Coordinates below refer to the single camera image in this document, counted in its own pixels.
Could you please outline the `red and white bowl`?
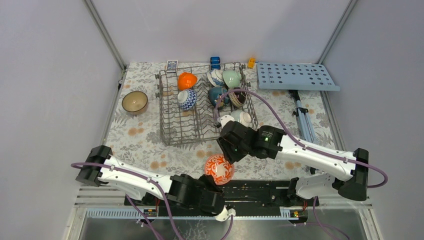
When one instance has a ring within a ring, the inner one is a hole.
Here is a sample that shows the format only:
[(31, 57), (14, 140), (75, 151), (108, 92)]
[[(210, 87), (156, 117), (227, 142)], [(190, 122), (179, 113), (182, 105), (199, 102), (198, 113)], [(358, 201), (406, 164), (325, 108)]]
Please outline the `red and white bowl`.
[(212, 176), (217, 185), (225, 185), (233, 178), (235, 167), (224, 158), (223, 154), (213, 154), (206, 160), (204, 173)]

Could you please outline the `grey wire dish rack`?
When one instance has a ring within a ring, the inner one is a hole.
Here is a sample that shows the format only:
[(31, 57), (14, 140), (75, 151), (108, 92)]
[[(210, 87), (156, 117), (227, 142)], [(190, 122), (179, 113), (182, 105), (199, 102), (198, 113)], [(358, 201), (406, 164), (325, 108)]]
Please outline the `grey wire dish rack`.
[[(219, 117), (229, 115), (236, 108), (232, 103), (215, 111), (208, 99), (208, 90), (212, 84), (207, 79), (210, 71), (208, 64), (180, 63), (175, 73), (161, 70), (158, 79), (156, 97), (159, 98), (160, 137), (167, 146), (177, 146), (213, 141), (220, 136)], [(193, 89), (198, 95), (196, 105), (184, 111), (178, 106), (179, 93), (177, 81), (180, 74), (194, 74), (198, 81)]]

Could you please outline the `brown glazed bowl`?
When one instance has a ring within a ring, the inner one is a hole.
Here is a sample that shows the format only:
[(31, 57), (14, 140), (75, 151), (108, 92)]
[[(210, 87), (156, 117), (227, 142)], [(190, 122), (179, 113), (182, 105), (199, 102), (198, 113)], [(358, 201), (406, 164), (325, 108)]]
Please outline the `brown glazed bowl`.
[(121, 105), (127, 113), (131, 115), (139, 115), (147, 111), (149, 107), (149, 99), (142, 91), (132, 91), (124, 96)]

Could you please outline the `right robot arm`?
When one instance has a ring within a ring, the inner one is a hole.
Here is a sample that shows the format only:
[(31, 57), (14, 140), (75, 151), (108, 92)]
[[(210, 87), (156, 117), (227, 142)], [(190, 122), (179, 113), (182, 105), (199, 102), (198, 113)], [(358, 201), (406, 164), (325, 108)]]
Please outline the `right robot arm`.
[(217, 139), (224, 158), (230, 163), (247, 155), (258, 159), (298, 162), (323, 171), (309, 177), (294, 177), (287, 189), (287, 201), (293, 206), (320, 195), (340, 196), (363, 202), (367, 199), (367, 150), (338, 151), (291, 138), (283, 129), (263, 125), (254, 130), (236, 121), (227, 122)]

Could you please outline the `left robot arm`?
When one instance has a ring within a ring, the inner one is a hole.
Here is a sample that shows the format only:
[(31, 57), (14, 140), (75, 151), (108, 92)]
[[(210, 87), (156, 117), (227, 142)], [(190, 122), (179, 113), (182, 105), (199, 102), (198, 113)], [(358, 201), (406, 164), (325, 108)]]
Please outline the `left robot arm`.
[(196, 179), (183, 173), (168, 175), (143, 170), (117, 159), (106, 145), (92, 148), (85, 162), (73, 167), (79, 168), (76, 181), (93, 187), (114, 187), (144, 206), (152, 204), (156, 197), (206, 216), (227, 211), (224, 193), (212, 176), (204, 174)]

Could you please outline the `pale green bowl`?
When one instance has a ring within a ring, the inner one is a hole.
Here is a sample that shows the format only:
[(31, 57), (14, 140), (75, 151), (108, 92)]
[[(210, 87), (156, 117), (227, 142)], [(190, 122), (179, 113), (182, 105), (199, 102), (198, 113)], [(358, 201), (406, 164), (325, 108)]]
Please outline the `pale green bowl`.
[(235, 122), (239, 122), (246, 127), (249, 127), (252, 123), (251, 115), (240, 109), (232, 111), (230, 116), (234, 118)]
[(222, 77), (227, 88), (238, 88), (241, 85), (242, 75), (237, 70), (224, 70)]

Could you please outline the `dark brown patterned bowl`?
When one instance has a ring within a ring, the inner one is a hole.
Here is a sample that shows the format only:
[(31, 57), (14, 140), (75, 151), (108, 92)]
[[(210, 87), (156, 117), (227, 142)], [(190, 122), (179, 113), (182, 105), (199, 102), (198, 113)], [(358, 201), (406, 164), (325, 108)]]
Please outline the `dark brown patterned bowl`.
[(231, 92), (228, 94), (228, 97), (232, 105), (237, 109), (241, 109), (247, 100), (247, 94), (243, 91)]

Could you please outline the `pale green bowl back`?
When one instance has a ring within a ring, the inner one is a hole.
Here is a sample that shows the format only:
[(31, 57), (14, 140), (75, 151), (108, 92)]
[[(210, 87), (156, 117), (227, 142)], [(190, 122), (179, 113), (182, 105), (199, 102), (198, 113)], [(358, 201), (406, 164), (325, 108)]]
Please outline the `pale green bowl back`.
[(242, 75), (237, 70), (224, 70), (222, 77), (227, 88), (238, 88), (241, 85)]

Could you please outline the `blue floral white bowl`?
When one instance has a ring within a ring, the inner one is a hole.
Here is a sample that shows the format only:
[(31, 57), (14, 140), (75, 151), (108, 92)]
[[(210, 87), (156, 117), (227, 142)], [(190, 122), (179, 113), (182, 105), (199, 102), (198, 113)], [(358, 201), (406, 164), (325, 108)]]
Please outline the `blue floral white bowl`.
[(213, 69), (206, 73), (206, 77), (214, 87), (223, 87), (225, 85), (225, 82), (222, 74), (222, 70)]

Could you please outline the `orange bowl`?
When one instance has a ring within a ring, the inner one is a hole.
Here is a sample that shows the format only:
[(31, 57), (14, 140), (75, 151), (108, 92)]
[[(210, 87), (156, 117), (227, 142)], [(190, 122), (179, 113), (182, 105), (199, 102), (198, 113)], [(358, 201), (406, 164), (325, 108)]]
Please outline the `orange bowl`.
[(178, 76), (177, 87), (180, 91), (192, 88), (198, 82), (196, 75), (190, 72), (183, 72)]

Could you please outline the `orange toy block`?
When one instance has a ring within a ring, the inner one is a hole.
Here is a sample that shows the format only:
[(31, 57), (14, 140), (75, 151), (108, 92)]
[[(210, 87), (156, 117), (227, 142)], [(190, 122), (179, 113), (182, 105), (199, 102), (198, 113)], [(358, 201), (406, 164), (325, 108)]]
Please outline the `orange toy block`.
[(254, 57), (251, 57), (247, 63), (247, 67), (249, 69), (253, 69), (255, 67), (256, 64), (256, 59)]

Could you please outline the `light blue perforated board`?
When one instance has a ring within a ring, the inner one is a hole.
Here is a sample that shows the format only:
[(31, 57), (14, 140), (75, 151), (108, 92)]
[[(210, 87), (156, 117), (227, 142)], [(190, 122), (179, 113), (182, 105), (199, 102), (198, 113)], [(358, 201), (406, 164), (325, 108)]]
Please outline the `light blue perforated board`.
[(258, 88), (338, 92), (326, 67), (316, 63), (257, 62)]

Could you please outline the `blue toy car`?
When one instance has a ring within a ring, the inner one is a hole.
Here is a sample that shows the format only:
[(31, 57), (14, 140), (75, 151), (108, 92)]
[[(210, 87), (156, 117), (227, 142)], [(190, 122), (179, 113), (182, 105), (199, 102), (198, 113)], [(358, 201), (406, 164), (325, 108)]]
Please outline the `blue toy car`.
[(219, 56), (210, 57), (210, 70), (220, 70), (221, 69), (221, 59)]

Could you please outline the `playing card box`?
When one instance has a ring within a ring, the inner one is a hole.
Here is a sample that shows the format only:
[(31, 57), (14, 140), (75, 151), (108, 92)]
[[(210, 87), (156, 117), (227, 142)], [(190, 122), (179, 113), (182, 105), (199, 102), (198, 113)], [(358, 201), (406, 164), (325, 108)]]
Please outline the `playing card box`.
[(166, 62), (165, 72), (167, 74), (174, 74), (177, 72), (179, 61), (178, 60), (168, 60)]

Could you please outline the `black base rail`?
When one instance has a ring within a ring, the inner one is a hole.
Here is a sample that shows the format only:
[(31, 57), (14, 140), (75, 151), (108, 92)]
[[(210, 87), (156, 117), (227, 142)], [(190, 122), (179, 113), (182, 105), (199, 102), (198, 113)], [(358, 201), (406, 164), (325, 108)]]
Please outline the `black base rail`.
[[(228, 210), (244, 216), (276, 215), (281, 207), (311, 207), (318, 205), (319, 201), (313, 198), (302, 198), (295, 193), (295, 183), (298, 178), (292, 180), (231, 180), (218, 187), (224, 193), (224, 206)], [(159, 216), (176, 214), (177, 216), (205, 216), (215, 217), (218, 214), (201, 213), (194, 208), (186, 208), (172, 201), (168, 201), (170, 211), (167, 211), (164, 200), (150, 193), (143, 193), (141, 199), (125, 199), (126, 206), (134, 203), (136, 206), (151, 206)]]

